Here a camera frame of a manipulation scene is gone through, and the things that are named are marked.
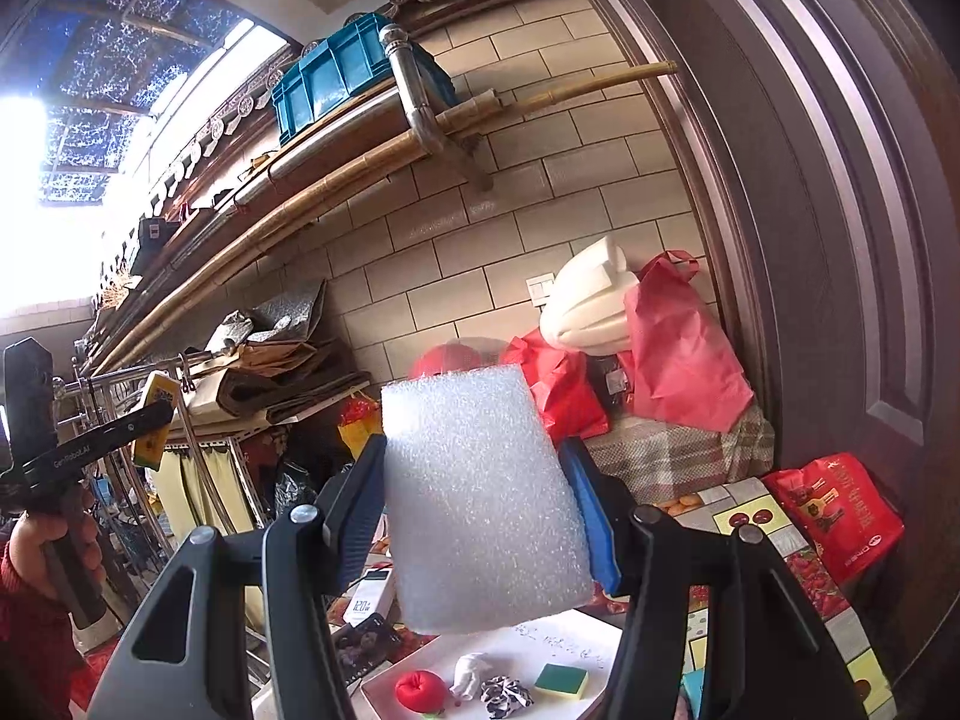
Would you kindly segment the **green yellow scrub sponge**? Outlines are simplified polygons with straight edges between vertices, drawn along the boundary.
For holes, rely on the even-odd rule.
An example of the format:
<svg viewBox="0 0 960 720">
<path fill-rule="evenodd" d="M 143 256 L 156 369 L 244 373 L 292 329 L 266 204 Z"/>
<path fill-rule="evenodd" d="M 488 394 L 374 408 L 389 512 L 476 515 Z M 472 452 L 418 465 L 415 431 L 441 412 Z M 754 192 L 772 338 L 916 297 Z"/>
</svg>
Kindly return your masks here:
<svg viewBox="0 0 960 720">
<path fill-rule="evenodd" d="M 535 679 L 534 689 L 563 699 L 579 700 L 583 697 L 589 681 L 589 671 L 584 668 L 547 663 Z"/>
</svg>

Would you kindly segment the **black white patterned scrunchie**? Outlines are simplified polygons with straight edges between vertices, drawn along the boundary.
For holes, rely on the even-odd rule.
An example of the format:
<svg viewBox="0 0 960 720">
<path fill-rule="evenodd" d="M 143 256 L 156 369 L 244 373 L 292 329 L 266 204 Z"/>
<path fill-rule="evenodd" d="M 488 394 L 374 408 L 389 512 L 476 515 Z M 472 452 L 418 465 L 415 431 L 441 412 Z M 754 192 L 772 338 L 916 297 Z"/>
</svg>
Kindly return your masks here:
<svg viewBox="0 0 960 720">
<path fill-rule="evenodd" d="M 506 720 L 535 704 L 523 684 L 505 674 L 497 674 L 483 681 L 480 700 L 490 720 Z"/>
</svg>

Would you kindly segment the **white towel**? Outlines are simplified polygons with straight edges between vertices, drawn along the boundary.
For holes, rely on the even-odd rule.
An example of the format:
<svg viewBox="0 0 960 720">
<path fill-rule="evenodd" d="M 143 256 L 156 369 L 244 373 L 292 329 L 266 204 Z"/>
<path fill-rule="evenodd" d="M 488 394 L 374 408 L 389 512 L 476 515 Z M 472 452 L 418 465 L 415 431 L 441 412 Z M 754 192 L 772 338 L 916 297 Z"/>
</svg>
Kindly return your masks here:
<svg viewBox="0 0 960 720">
<path fill-rule="evenodd" d="M 454 665 L 454 678 L 449 692 L 455 702 L 472 702 L 482 692 L 483 681 L 491 671 L 491 661 L 484 653 L 462 655 Z"/>
</svg>

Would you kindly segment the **white foam block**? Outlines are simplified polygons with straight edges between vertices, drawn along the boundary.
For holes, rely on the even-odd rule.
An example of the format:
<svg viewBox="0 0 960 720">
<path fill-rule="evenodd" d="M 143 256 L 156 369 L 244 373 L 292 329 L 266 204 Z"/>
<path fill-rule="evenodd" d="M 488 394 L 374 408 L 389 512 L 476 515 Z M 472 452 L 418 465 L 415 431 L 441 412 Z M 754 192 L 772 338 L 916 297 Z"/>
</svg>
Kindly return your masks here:
<svg viewBox="0 0 960 720">
<path fill-rule="evenodd" d="M 387 385 L 386 514 L 397 603 L 420 634 L 468 634 L 590 600 L 586 532 L 523 372 Z"/>
</svg>

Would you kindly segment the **yellow tissue pack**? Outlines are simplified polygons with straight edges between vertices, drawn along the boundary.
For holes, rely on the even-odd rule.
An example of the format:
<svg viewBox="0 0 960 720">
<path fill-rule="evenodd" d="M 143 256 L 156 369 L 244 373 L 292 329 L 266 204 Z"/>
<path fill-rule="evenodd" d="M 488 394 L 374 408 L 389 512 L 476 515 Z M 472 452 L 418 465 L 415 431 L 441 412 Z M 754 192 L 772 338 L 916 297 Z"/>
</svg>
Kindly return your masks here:
<svg viewBox="0 0 960 720">
<path fill-rule="evenodd" d="M 133 441 L 133 465 L 153 472 L 160 468 L 180 399 L 181 386 L 176 379 L 160 371 L 151 372 L 146 378 L 137 408 L 146 411 L 148 431 L 140 433 Z"/>
</svg>

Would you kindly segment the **yellow curtain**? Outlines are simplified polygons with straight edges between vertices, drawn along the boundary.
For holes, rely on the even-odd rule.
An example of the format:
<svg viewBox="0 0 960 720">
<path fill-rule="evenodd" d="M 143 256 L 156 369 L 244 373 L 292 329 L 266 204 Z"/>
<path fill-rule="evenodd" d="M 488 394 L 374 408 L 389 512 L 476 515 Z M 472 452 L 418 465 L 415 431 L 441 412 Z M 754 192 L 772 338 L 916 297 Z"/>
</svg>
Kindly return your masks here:
<svg viewBox="0 0 960 720">
<path fill-rule="evenodd" d="M 226 445 L 202 445 L 203 463 L 217 489 L 221 508 L 228 515 L 224 522 L 210 491 L 200 477 L 194 457 L 182 449 L 166 450 L 160 469 L 149 473 L 176 543 L 199 525 L 210 525 L 221 533 L 244 533 L 256 528 L 247 507 L 235 459 Z"/>
</svg>

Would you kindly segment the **red snack package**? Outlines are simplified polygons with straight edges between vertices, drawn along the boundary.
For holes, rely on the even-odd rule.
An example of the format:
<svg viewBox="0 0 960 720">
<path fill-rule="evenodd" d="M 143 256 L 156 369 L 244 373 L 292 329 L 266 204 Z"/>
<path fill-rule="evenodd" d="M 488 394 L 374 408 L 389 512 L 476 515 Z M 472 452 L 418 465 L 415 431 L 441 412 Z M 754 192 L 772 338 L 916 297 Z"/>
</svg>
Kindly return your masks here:
<svg viewBox="0 0 960 720">
<path fill-rule="evenodd" d="M 851 582 L 898 544 L 905 525 L 853 454 L 828 455 L 763 478 L 814 543 L 836 583 Z"/>
</svg>

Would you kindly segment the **black plastic bag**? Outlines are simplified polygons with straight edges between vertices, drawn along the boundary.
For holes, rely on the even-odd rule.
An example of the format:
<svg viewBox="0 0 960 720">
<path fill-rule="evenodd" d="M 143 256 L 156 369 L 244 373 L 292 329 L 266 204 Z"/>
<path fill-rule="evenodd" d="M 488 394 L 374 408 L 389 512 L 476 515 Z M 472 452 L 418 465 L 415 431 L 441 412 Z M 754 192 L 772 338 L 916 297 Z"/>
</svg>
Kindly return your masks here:
<svg viewBox="0 0 960 720">
<path fill-rule="evenodd" d="M 309 466 L 289 458 L 280 461 L 274 486 L 275 517 L 288 514 L 298 505 L 313 504 L 316 496 L 316 480 Z"/>
</svg>

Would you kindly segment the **white cardboard tray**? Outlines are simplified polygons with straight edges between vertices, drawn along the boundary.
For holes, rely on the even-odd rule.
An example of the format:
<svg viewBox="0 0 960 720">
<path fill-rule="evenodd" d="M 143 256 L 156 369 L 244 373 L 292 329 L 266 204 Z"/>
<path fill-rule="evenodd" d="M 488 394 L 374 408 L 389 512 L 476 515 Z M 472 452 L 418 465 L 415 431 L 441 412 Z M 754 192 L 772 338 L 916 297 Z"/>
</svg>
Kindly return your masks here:
<svg viewBox="0 0 960 720">
<path fill-rule="evenodd" d="M 534 706 L 516 718 L 589 718 L 599 707 L 617 655 L 622 631 L 580 611 L 521 622 L 512 628 L 477 634 L 440 635 L 387 670 L 366 679 L 355 697 L 359 718 L 418 718 L 395 700 L 394 686 L 410 671 L 427 670 L 446 683 L 462 655 L 480 655 L 493 674 L 509 674 L 534 697 Z M 534 688 L 545 665 L 581 668 L 586 689 L 579 699 Z"/>
</svg>

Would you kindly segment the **plaid blanket bundle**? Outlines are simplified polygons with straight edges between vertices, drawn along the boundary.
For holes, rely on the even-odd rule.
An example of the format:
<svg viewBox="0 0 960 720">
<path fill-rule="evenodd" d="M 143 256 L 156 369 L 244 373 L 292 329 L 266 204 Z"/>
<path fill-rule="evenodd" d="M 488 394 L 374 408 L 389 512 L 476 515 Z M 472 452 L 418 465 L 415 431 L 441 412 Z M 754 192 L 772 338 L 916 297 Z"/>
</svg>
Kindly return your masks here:
<svg viewBox="0 0 960 720">
<path fill-rule="evenodd" d="M 640 504 L 665 504 L 720 484 L 765 475 L 775 461 L 775 429 L 757 405 L 729 433 L 619 416 L 586 440 L 597 468 L 625 483 Z"/>
</svg>

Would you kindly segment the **folded cardboard stack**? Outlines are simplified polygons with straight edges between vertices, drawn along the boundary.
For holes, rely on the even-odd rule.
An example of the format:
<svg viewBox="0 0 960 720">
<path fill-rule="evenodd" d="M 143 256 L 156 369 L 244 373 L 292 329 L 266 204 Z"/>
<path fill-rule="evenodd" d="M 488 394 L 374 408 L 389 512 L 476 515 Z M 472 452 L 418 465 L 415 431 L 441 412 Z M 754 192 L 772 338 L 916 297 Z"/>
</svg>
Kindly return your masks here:
<svg viewBox="0 0 960 720">
<path fill-rule="evenodd" d="M 185 395 L 195 429 L 258 419 L 278 424 L 368 378 L 324 320 L 324 280 L 299 283 L 224 317 L 190 369 Z"/>
</svg>

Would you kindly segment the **yellow shopping bag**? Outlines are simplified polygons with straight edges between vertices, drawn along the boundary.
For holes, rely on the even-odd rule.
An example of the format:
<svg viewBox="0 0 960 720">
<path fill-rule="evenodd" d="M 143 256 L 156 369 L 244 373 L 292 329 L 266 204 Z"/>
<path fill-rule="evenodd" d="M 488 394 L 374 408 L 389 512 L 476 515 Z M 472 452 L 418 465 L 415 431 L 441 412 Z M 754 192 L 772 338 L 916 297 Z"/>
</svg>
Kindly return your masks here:
<svg viewBox="0 0 960 720">
<path fill-rule="evenodd" d="M 358 460 L 370 437 L 382 433 L 381 405 L 368 395 L 352 395 L 343 403 L 337 429 L 350 455 Z"/>
</svg>

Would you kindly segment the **red tote bag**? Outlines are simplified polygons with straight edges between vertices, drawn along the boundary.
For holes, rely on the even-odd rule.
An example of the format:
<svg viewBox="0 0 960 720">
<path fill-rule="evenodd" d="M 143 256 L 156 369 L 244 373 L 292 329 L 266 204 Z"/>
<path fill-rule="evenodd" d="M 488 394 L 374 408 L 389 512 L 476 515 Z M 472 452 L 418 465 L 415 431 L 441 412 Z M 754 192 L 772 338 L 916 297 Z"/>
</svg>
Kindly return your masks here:
<svg viewBox="0 0 960 720">
<path fill-rule="evenodd" d="M 607 411 L 587 378 L 586 355 L 548 344 L 539 330 L 514 337 L 500 364 L 521 367 L 540 421 L 553 444 L 570 437 L 590 439 L 610 429 Z"/>
</svg>

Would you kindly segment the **blue plastic crate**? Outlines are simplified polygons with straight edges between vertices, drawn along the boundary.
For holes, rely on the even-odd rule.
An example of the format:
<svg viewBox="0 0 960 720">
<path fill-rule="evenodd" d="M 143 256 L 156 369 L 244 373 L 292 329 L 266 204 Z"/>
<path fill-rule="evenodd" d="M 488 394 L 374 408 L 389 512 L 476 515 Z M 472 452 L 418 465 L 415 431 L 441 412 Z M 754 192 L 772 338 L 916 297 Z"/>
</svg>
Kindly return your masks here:
<svg viewBox="0 0 960 720">
<path fill-rule="evenodd" d="M 394 26 L 379 13 L 364 13 L 291 65 L 272 89 L 278 141 L 286 145 L 308 125 L 392 78 L 379 33 Z"/>
</svg>

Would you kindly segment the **brown door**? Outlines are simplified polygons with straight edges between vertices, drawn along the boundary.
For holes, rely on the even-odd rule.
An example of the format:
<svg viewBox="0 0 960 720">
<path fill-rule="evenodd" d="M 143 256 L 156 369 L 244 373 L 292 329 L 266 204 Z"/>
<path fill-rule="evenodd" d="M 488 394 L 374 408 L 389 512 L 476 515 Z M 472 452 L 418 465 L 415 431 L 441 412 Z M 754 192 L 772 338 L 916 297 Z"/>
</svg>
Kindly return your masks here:
<svg viewBox="0 0 960 720">
<path fill-rule="evenodd" d="M 778 460 L 851 452 L 905 536 L 854 603 L 896 700 L 958 681 L 958 82 L 910 0 L 592 0 L 692 187 Z"/>
</svg>

